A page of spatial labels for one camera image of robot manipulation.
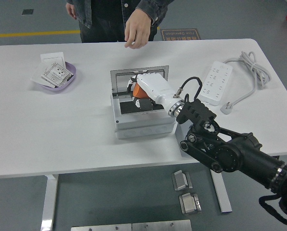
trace power strip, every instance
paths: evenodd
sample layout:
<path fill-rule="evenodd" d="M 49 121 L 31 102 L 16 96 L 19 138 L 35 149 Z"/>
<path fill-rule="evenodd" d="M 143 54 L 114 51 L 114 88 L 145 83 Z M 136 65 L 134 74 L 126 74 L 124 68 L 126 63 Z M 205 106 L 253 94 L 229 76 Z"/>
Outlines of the power strip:
<path fill-rule="evenodd" d="M 220 104 L 233 67 L 215 61 L 202 85 L 198 99 L 217 106 Z"/>

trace white table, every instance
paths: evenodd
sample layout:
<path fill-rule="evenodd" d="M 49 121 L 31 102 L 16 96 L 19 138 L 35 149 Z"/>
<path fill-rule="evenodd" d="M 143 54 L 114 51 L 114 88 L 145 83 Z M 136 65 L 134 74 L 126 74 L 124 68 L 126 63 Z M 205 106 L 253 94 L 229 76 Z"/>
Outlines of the white table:
<path fill-rule="evenodd" d="M 60 51 L 77 68 L 77 78 L 52 92 L 30 77 L 40 54 Z M 214 61 L 241 51 L 255 52 L 271 82 L 224 115 L 220 107 L 253 84 L 248 70 L 230 63 L 234 70 L 222 101 L 209 108 L 221 127 L 253 132 L 263 152 L 287 154 L 287 91 L 254 40 L 160 41 L 139 50 L 125 49 L 124 43 L 1 46 L 0 178 L 196 162 L 180 153 L 174 133 L 116 139 L 110 70 L 169 65 L 169 83 L 178 88 L 192 76 L 204 80 Z M 194 95 L 197 86 L 190 85 L 184 93 Z"/>

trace table leg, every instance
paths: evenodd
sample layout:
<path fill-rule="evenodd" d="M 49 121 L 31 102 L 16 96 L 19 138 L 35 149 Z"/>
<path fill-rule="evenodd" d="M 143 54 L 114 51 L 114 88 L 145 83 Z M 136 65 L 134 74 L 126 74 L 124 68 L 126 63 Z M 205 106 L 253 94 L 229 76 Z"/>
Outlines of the table leg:
<path fill-rule="evenodd" d="M 232 212 L 222 174 L 211 170 L 211 175 L 222 213 Z"/>
<path fill-rule="evenodd" d="M 52 231 L 59 175 L 47 175 L 41 231 Z"/>

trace orange drill part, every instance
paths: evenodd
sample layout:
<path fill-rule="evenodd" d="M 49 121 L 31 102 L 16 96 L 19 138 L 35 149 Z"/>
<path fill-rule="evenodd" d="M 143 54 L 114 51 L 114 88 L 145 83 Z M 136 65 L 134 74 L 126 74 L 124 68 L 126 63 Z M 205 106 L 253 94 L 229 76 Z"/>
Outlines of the orange drill part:
<path fill-rule="evenodd" d="M 148 99 L 150 98 L 147 93 L 139 86 L 138 83 L 135 84 L 134 90 L 133 90 L 133 96 L 138 99 Z"/>

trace floor socket box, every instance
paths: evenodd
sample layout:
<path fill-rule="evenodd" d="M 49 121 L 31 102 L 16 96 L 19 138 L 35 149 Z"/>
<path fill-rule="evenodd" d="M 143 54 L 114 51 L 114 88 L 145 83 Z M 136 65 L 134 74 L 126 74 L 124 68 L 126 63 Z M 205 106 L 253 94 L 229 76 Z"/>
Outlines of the floor socket box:
<path fill-rule="evenodd" d="M 131 77 L 143 73 L 160 73 L 168 80 L 169 66 L 112 70 L 111 105 L 114 115 L 115 134 L 118 139 L 172 132 L 176 123 L 161 105 L 150 111 L 136 107 L 131 95 L 127 93 Z"/>

